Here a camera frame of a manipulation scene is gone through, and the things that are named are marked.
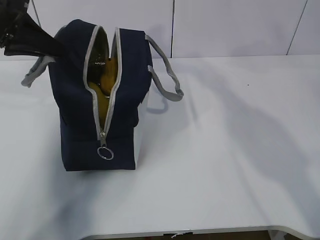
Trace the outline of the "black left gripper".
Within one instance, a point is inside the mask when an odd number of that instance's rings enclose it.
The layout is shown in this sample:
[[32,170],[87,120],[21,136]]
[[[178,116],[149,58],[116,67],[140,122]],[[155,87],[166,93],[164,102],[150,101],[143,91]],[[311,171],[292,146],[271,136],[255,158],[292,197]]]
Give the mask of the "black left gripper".
[[0,1],[0,47],[5,56],[61,57],[64,46],[27,13],[29,0]]

